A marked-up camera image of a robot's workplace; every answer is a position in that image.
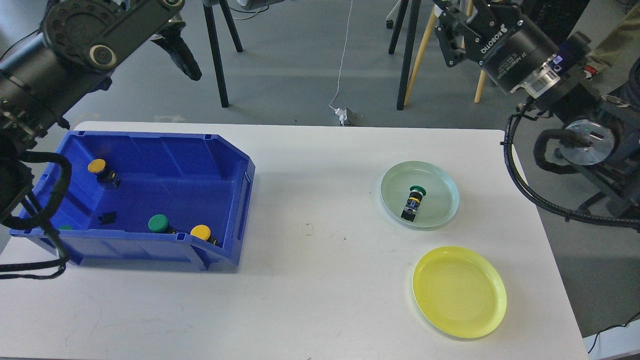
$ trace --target black cable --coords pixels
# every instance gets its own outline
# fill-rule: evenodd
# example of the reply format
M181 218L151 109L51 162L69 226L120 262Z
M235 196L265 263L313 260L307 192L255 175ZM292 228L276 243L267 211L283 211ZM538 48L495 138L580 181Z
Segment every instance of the black cable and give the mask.
M582 135L575 131L569 129L547 129L538 135L538 139L533 145L533 158L536 160L536 165L539 168L559 175L576 174L578 170L575 170L571 165L558 165L547 161L545 155L547 153L547 144L551 139L564 140L573 146L582 147L589 146L589 143L583 139Z
M263 12L265 12L265 11L269 10L269 5L267 5L267 7L266 7L265 9L258 10L258 11L256 11L256 12L246 12L246 11L244 11L244 10L234 9L234 8L232 8L231 6L229 6L229 8L230 8L231 10L233 10L233 11L235 11L235 12L239 12L239 13L263 13Z
M631 318L629 318L629 320L627 320L627 322L625 322L624 325L611 325L610 327L606 328L606 329L602 329L600 331L598 331L596 333L596 337L593 339L593 345L591 346L591 349L589 349L589 351L587 351L587 354L590 354L591 351L593 350L593 348L595 348L596 346L596 341L598 341L598 336L607 331L607 330L611 330L611 329L615 329L617 327L627 327L632 321L634 321L635 318L637 318L638 316L640 316L640 311L638 311L634 316L631 316Z
M38 29L33 30L32 32L28 33L27 35L24 35L24 37L22 37L20 40L16 41L13 43L13 45L11 45L7 50L5 50L2 54L2 56L0 56L0 60L2 60L4 58L5 55L7 55L7 53L9 52L9 50L13 49L14 46L18 45L19 42L23 41L24 39L30 37L31 35L35 34L36 32L38 32Z
M509 176L513 183L516 185L518 190L524 195L527 199L537 205L539 208L549 211L553 214L560 215L564 217L566 221L576 220L580 222L585 222L588 224L594 225L606 225L606 226L616 226L616 227L630 227L637 231L640 231L640 220L632 220L632 219L624 219L624 218L611 218L611 217L600 217L593 215L586 215L579 213L577 211L563 208L562 206L558 206L553 202L543 198L538 195L533 189L529 187L529 185L522 179L520 172L516 168L515 161L513 159L513 139L515 137L516 130L518 128L518 124L522 119L524 113L526 113L529 108L533 105L535 99L530 97L527 100L527 104L522 107L522 109L517 113L509 117L507 121L506 130L504 133L504 141L502 145L504 146L504 161L507 165L507 171L509 172Z
M71 182L71 163L67 158L55 152L25 151L20 155L20 160L26 163L55 163L60 167L60 176L53 185L49 201L37 215L27 219L8 216L3 220L2 224L6 227L27 230L44 224L45 221L53 217L60 207Z
M598 201L605 199L607 196L604 192L598 192L594 196L588 198L580 206L578 206L578 212L583 214L591 214L589 207L596 204Z
M55 152L31 152L26 151L20 155L20 159L29 163L43 163L52 162L60 167L60 175L56 180L51 194L49 195L49 201L42 207L35 197L33 192L27 194L27 198L31 201L29 203L27 199L22 200L24 209L31 215L27 219L21 219L19 217L8 216L3 221L3 225L11 227L12 229L32 229L34 227L40 227L45 236L51 241L51 245L58 252L58 259L50 261L40 261L36 263L17 263L17 264L2 264L0 265L0 272L20 272L30 270L41 270L46 268L58 267L58 270L51 275L33 275L33 274L0 274L0 279L53 279L60 276L67 268L66 264L69 260L69 254L60 240L60 232L56 230L51 224L51 217L58 210L62 200L67 192L67 188L71 181L71 163L62 155Z

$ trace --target gray floor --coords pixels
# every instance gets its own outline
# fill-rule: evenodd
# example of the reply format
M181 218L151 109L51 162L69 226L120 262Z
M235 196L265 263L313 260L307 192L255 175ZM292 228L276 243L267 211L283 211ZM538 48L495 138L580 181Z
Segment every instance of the gray floor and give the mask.
M395 109L405 32L396 54L387 54L391 30L385 28L384 20L394 3L354 2L335 105L357 113L358 126L502 129L524 95L505 95L487 86L482 102L474 104L477 65L467 61L448 69L435 39L428 45L409 106L404 111ZM44 2L5 0L2 5L0 50L37 27ZM430 8L424 1L416 49ZM235 52L220 9L215 10L230 108L220 108L202 7L200 1L192 0L183 11L188 22L183 37L200 63L203 79L190 81L160 48L147 43L118 68L108 92L89 94L68 112L72 126L85 120L337 125L328 103L336 91L349 1L288 0L253 19L237 21L243 53ZM597 44L622 17L614 0L592 1L577 29ZM637 52L639 45L632 48ZM602 76L598 87L609 91L624 82L635 56L633 51L623 56ZM555 176L537 169L531 156L538 133L558 123L523 124L516 147L529 184L549 199L575 207L594 188L578 176ZM55 149L63 134L52 129L39 149ZM469 156L481 161L481 154L472 149ZM555 215L540 215L583 336L623 322L640 310L637 233L567 224ZM6 236L0 237L0 249L4 241ZM513 241L518 241L517 234Z

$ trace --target black stand leg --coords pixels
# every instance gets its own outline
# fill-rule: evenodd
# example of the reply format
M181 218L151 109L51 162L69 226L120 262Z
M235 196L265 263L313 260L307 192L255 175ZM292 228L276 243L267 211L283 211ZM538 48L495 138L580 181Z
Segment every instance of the black stand leg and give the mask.
M404 21L404 15L406 13L406 7L409 5L409 0L402 0L400 2L400 9L398 9L398 15L396 16L396 24L394 26L394 33L391 35L391 43L389 44L389 54L393 54L396 51L396 44L400 37L400 29L402 29L402 21Z
M222 59L220 58L220 47L218 45L218 34L216 33L216 23L213 20L213 7L203 6L204 18L209 32L209 44L211 45L211 56L213 57L213 67L216 69L216 80L218 80L218 91L220 92L220 103L223 108L229 107L227 97L227 86L225 75L222 72Z
M234 23L234 18L231 16L231 10L229 9L229 4L227 0L220 0L220 7L222 8L222 13L225 15L225 21L227 22L227 27L229 28L229 32L231 33L231 38L234 39L234 45L236 46L236 51L242 52L242 44L240 43L240 37L238 36L238 31L236 30L236 24Z
M422 0L411 1L411 13L409 14L409 29L406 34L406 45L404 46L404 59L402 62L402 74L400 75L400 89L398 90L398 101L396 109L404 109L404 97L406 86L409 82L409 68L411 67L411 57L413 55L413 41L415 40L415 28L418 26L418 12Z

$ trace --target wooden leg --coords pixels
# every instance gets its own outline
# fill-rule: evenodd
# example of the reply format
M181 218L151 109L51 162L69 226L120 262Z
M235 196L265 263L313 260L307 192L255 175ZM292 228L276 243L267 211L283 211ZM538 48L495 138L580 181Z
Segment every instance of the wooden leg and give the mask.
M415 78L418 75L418 70L420 70L420 63L422 63L422 56L424 55L424 51L427 48L427 43L429 42L429 38L433 33L433 28L436 26L437 16L435 13L435 7L429 16L429 21L427 22L427 27L424 29L424 35L422 36L422 41L420 42L420 48L418 49L418 55L415 58L415 64L413 65L413 70L411 71L411 78L409 79L409 85L406 89L406 95L404 96L404 105L406 106L409 103L409 97L411 97L411 91L413 90L413 83L415 82Z
M467 3L467 16L471 16L474 12L474 0L469 0Z
M476 98L474 103L479 103L482 97L482 90L484 89L484 81L486 80L486 73L484 70L480 70L480 78L478 79L478 87L476 88Z

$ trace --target plastic plate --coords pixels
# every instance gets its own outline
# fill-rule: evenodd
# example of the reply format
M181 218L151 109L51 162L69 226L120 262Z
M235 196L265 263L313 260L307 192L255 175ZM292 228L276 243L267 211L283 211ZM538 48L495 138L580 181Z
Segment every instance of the plastic plate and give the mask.
M410 188L419 185L426 189L413 222L400 216L409 197ZM428 228L449 221L460 205L460 193L451 176L441 168L423 161L406 161L387 171L380 186L382 201L398 220L405 224Z
M463 247L439 247L413 271L413 296L440 330L459 338L479 338L501 323L507 293L498 272Z

